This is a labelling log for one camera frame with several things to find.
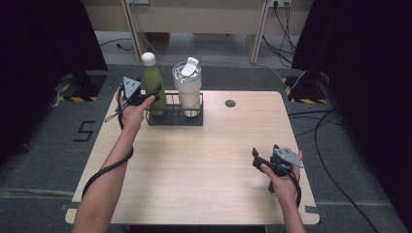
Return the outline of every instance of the fingers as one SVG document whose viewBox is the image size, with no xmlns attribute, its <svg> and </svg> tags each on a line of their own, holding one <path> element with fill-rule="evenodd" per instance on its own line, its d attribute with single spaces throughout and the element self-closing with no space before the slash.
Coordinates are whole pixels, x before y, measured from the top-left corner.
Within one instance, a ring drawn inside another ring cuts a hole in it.
<svg viewBox="0 0 412 233">
<path fill-rule="evenodd" d="M 142 106 L 144 109 L 146 109 L 149 106 L 151 106 L 151 104 L 153 103 L 154 100 L 155 100 L 155 97 L 152 95 L 149 98 L 147 98 L 145 100 L 145 102 L 143 102 L 140 106 Z"/>
<path fill-rule="evenodd" d="M 275 173 L 270 169 L 266 164 L 262 163 L 260 164 L 261 170 L 266 174 L 270 180 L 273 181 L 273 179 L 277 179 L 278 177 L 275 175 Z"/>
<path fill-rule="evenodd" d="M 296 156 L 301 161 L 303 159 L 302 150 L 300 150 L 299 153 Z M 292 171 L 293 171 L 294 175 L 296 176 L 297 181 L 299 182 L 299 180 L 300 180 L 300 168 L 296 165 L 293 165 L 292 166 Z"/>
</svg>

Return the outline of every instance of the plastic bottle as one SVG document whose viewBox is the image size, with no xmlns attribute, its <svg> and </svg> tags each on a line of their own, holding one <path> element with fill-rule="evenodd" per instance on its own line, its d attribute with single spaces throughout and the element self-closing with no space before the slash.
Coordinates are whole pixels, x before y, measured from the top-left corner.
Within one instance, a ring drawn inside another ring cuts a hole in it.
<svg viewBox="0 0 412 233">
<path fill-rule="evenodd" d="M 143 70 L 143 86 L 146 93 L 154 92 L 157 85 L 161 84 L 161 91 L 159 92 L 159 100 L 155 101 L 150 106 L 150 112 L 154 116 L 161 116 L 166 113 L 167 102 L 166 95 L 164 94 L 163 79 L 155 64 L 155 55 L 151 52 L 145 52 L 142 55 L 142 63 L 144 65 Z"/>
</svg>

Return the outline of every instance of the black wire basket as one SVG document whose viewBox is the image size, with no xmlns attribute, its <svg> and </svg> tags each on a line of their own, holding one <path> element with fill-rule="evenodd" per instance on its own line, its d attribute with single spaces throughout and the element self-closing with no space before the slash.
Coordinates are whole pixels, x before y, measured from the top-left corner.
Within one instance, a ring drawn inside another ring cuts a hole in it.
<svg viewBox="0 0 412 233">
<path fill-rule="evenodd" d="M 146 109 L 146 120 L 149 125 L 203 126 L 203 93 L 200 93 L 200 107 L 198 109 L 182 108 L 179 93 L 165 94 L 167 99 L 167 109 L 165 114 L 155 116 L 153 111 L 159 111 L 159 109 Z"/>
</svg>

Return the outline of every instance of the wooden table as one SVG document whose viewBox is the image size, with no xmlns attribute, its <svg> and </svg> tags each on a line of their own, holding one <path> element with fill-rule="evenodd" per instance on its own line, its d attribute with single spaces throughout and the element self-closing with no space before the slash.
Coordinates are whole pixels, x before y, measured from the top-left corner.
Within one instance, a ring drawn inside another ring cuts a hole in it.
<svg viewBox="0 0 412 233">
<path fill-rule="evenodd" d="M 298 151 L 280 93 L 201 91 L 203 126 L 149 126 L 136 138 L 112 223 L 271 225 L 283 224 L 280 205 L 267 191 L 269 179 L 252 166 L 252 148 L 268 159 L 273 145 Z M 229 108 L 226 100 L 234 100 Z M 113 114 L 113 100 L 107 116 Z M 73 202 L 80 202 L 87 180 L 120 134 L 113 119 L 103 123 Z M 300 170 L 304 224 L 320 217 L 304 169 Z M 76 209 L 66 220 L 74 222 Z"/>
</svg>

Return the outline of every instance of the wrist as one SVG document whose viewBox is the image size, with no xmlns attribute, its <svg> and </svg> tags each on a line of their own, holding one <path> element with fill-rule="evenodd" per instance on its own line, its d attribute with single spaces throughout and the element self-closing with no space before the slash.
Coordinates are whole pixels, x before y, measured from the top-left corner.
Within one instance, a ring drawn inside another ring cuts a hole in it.
<svg viewBox="0 0 412 233">
<path fill-rule="evenodd" d="M 278 198 L 282 209 L 297 209 L 296 200 L 294 198 Z"/>
</svg>

